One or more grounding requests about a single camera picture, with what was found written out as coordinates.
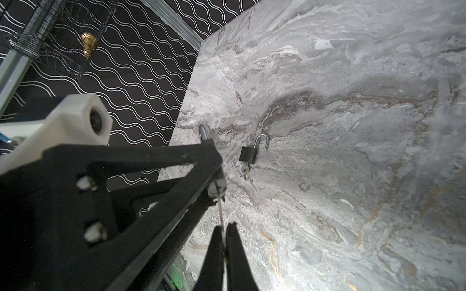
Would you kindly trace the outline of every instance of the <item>gold pear-shaped object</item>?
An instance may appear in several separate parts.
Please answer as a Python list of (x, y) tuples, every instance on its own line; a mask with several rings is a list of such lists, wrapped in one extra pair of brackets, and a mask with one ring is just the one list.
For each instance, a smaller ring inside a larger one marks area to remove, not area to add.
[(90, 55), (97, 44), (97, 38), (91, 33), (85, 32), (81, 35), (81, 39), (84, 42), (84, 55), (86, 58), (90, 58)]

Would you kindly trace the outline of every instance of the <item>white 3d printed part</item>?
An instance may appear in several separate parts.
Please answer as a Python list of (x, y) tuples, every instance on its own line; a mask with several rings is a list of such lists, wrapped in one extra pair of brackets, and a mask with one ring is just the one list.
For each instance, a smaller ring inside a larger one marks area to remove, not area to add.
[[(90, 123), (96, 111), (102, 127), (96, 133)], [(0, 159), (0, 175), (39, 160), (42, 152), (61, 143), (105, 145), (109, 142), (113, 120), (97, 94), (66, 96), (44, 120), (0, 123), (0, 132), (24, 139), (9, 155)]]

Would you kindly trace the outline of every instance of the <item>black wavy pattern wall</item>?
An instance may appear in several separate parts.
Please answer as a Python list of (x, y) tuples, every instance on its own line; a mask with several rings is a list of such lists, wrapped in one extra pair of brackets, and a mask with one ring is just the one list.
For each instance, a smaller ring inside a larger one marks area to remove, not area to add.
[(165, 2), (205, 39), (259, 0), (165, 0)]
[[(34, 7), (31, 0), (15, 1), (19, 10)], [(20, 23), (27, 19), (20, 17), (28, 14), (9, 12), (0, 30), (21, 32)], [(4, 59), (8, 49), (0, 48)], [(13, 121), (30, 96), (97, 93), (113, 118), (110, 146), (167, 146), (196, 57), (197, 52), (139, 0), (121, 0), (80, 81), (33, 62), (1, 120)], [(0, 144), (2, 154), (10, 151)], [(150, 183), (157, 177), (155, 169), (117, 175), (108, 187)]]

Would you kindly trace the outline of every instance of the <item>open padlock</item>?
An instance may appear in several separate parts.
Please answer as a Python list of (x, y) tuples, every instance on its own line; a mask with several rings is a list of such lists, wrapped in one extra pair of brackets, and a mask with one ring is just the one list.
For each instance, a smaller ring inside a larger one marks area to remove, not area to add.
[(259, 146), (260, 138), (265, 137), (266, 143), (265, 143), (265, 150), (268, 150), (268, 144), (270, 143), (270, 137), (268, 134), (260, 134), (256, 137), (256, 142), (254, 144), (254, 147), (243, 147), (241, 150), (240, 154), (240, 161), (246, 162), (246, 165), (243, 165), (241, 167), (241, 172), (244, 175), (244, 180), (249, 180), (249, 164), (254, 164), (256, 161), (256, 156), (257, 156), (257, 147)]
[(270, 143), (270, 137), (268, 134), (260, 134), (256, 137), (256, 143), (254, 144), (254, 147), (243, 147), (241, 150), (240, 154), (240, 161), (242, 162), (247, 162), (248, 164), (254, 164), (256, 161), (256, 156), (257, 156), (257, 147), (259, 146), (260, 138), (265, 137), (266, 139), (266, 144), (265, 144), (265, 150), (268, 150), (268, 144)]

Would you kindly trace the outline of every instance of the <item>metal rod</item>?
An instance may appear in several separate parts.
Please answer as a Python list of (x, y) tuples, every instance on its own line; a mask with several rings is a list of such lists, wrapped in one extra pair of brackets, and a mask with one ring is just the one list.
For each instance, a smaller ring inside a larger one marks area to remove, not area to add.
[(3, 60), (0, 66), (0, 116), (5, 113), (30, 64), (30, 58), (13, 50)]
[(217, 198), (219, 199), (219, 214), (220, 214), (220, 227), (222, 228), (222, 243), (223, 248), (226, 250), (226, 236), (225, 236), (225, 227), (223, 225), (223, 213), (222, 213), (222, 199), (220, 198), (220, 192), (217, 194)]
[(206, 128), (204, 127), (203, 124), (199, 125), (199, 136), (200, 136), (202, 141), (205, 141), (206, 139), (209, 138), (208, 135), (207, 135)]
[(196, 51), (201, 48), (203, 39), (175, 12), (164, 0), (141, 0), (160, 19), (187, 41)]

